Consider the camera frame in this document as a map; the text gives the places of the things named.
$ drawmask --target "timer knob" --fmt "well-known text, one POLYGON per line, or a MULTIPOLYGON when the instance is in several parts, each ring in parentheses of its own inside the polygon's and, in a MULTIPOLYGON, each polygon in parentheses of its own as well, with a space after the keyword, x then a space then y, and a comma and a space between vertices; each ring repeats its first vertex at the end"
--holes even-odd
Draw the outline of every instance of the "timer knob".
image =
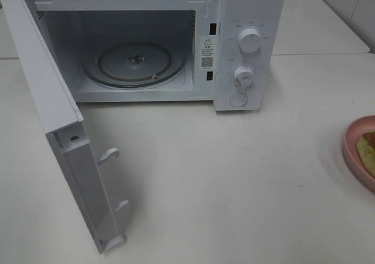
POLYGON ((233 80, 236 87, 249 87, 254 81, 254 72, 247 66, 238 67, 233 72, 233 80))
POLYGON ((244 29, 238 35, 238 45, 243 52, 257 51, 261 46, 262 33, 257 28, 244 29))

